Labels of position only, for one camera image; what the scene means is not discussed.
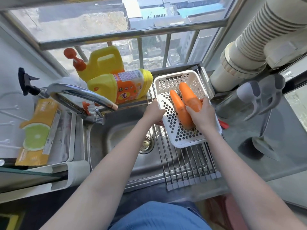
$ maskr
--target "hand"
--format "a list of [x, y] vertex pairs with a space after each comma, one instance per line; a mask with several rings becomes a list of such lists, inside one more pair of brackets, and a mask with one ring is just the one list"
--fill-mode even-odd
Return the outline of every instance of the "hand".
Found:
[[151, 125], [157, 124], [162, 125], [161, 119], [166, 112], [165, 109], [159, 109], [158, 101], [155, 99], [153, 102], [146, 108], [144, 112], [143, 119], [146, 119]]
[[216, 130], [216, 120], [214, 108], [209, 104], [209, 99], [203, 99], [203, 106], [200, 112], [193, 111], [192, 108], [186, 107], [196, 127], [203, 133], [207, 134]]

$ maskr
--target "lime graphic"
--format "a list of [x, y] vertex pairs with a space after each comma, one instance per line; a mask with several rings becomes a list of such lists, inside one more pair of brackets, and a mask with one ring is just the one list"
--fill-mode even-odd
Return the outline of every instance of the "lime graphic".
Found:
[[44, 148], [50, 127], [43, 123], [31, 123], [23, 128], [25, 141], [23, 147], [29, 151], [37, 151]]

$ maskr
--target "sink drain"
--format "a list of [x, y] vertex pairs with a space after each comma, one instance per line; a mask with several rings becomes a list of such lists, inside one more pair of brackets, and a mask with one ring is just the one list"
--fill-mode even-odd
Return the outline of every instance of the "sink drain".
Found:
[[142, 147], [140, 149], [140, 153], [141, 154], [147, 154], [147, 153], [151, 152], [153, 147], [154, 147], [153, 138], [150, 135], [147, 134], [145, 136], [144, 141], [143, 141], [143, 145], [142, 145]]

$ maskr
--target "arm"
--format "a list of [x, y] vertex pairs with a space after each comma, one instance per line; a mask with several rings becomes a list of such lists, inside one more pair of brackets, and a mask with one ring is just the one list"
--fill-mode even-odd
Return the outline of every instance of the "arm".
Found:
[[95, 167], [42, 230], [107, 229], [151, 126], [162, 119], [157, 101], [149, 105], [132, 131]]
[[193, 122], [205, 135], [222, 176], [246, 224], [252, 230], [304, 229], [283, 200], [224, 141], [215, 126], [214, 108], [204, 98], [200, 112], [187, 107]]

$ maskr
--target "yellow bottle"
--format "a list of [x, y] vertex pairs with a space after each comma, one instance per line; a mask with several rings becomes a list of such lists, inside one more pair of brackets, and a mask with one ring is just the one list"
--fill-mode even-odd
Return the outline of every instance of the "yellow bottle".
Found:
[[144, 96], [153, 81], [150, 71], [139, 69], [129, 72], [103, 74], [87, 82], [89, 90], [116, 104]]
[[64, 55], [68, 59], [73, 59], [73, 66], [77, 70], [79, 77], [85, 82], [101, 74], [125, 71], [122, 57], [116, 46], [109, 46], [93, 51], [87, 63], [76, 57], [77, 53], [73, 48], [65, 49]]

